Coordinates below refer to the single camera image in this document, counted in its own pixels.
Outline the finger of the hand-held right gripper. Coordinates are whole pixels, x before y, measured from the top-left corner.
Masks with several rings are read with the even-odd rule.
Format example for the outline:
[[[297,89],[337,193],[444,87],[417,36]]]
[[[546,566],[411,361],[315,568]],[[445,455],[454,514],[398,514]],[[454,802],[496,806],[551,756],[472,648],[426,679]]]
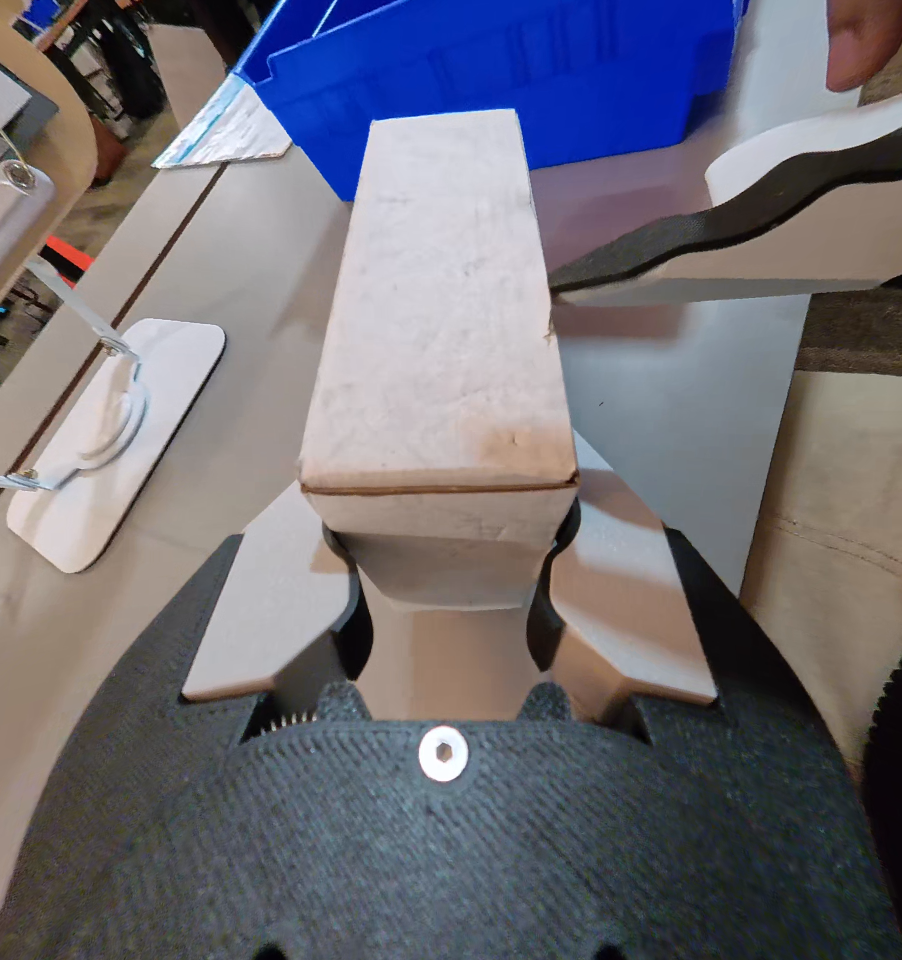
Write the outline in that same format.
[[[738,196],[648,222],[549,273],[577,306],[902,289],[902,152],[805,153]]]
[[[782,162],[839,152],[902,153],[902,96],[770,128],[737,144],[706,170],[709,209],[738,196]]]

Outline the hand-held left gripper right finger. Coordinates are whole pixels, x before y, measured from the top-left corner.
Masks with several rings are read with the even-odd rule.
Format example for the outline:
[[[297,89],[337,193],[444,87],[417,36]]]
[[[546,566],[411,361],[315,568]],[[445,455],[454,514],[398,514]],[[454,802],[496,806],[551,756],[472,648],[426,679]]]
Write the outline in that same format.
[[[717,686],[661,519],[574,440],[577,496],[530,602],[531,658],[586,722],[612,722],[635,695],[709,707]]]

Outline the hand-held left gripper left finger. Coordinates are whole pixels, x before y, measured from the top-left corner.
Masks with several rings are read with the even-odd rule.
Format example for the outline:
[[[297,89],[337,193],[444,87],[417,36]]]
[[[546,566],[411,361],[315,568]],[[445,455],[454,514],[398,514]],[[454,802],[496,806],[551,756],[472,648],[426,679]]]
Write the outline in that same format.
[[[181,694],[315,703],[372,647],[358,567],[293,482],[244,529]]]

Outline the blue plastic bin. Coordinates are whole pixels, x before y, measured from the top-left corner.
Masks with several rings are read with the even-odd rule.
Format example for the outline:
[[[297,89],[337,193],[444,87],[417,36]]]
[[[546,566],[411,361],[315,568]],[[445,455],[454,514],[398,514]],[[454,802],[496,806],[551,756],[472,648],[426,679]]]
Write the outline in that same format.
[[[235,72],[350,202],[385,119],[514,110],[530,170],[675,146],[716,109],[748,5],[284,1]]]

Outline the white cardboard mailer box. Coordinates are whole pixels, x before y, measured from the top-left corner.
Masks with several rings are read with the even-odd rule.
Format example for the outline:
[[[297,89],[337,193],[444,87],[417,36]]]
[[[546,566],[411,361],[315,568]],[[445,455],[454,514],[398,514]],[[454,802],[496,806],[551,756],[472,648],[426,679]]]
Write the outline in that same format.
[[[298,481],[395,604],[533,593],[579,486],[551,312],[517,113],[373,122]]]

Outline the person's right hand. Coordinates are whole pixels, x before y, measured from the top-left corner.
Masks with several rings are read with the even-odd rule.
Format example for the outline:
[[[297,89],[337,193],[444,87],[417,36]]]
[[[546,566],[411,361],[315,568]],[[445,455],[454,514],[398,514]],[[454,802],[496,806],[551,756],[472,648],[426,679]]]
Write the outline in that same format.
[[[826,88],[857,89],[900,49],[902,1],[827,1],[826,8]]]

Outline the person's beige pants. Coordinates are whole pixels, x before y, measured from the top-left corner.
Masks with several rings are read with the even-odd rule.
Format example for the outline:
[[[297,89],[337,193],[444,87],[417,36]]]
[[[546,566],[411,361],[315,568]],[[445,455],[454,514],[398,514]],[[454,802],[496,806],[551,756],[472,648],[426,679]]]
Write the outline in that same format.
[[[902,658],[902,377],[794,374],[741,598],[859,776]]]

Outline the white and wooden document stand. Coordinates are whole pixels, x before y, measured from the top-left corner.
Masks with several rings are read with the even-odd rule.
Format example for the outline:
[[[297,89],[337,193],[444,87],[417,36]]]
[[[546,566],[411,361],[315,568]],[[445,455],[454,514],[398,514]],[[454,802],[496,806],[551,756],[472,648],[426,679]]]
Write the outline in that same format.
[[[28,273],[87,326],[93,351],[104,356],[36,465],[20,465],[26,447],[11,453],[11,466],[0,470],[0,497],[11,495],[11,532],[60,571],[76,573],[110,545],[227,340],[216,325],[153,318],[122,334],[41,255],[91,186],[98,148],[85,103],[13,29],[7,6],[0,2],[0,66],[32,98],[0,128],[0,304]]]

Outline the red object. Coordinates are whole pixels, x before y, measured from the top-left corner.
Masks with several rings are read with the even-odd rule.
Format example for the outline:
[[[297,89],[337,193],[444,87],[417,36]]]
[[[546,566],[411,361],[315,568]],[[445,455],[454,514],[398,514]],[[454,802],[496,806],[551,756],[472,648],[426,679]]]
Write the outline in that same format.
[[[95,258],[86,252],[77,249],[61,240],[54,234],[49,234],[41,256],[48,259],[62,276],[82,276],[95,262]]]

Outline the blue-bordered paper sheet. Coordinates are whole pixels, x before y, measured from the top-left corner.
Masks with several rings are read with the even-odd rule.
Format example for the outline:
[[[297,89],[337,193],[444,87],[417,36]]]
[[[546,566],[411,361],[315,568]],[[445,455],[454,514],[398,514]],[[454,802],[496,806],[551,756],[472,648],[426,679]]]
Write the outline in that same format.
[[[155,171],[283,157],[293,141],[244,79],[229,73],[205,105],[151,162]]]

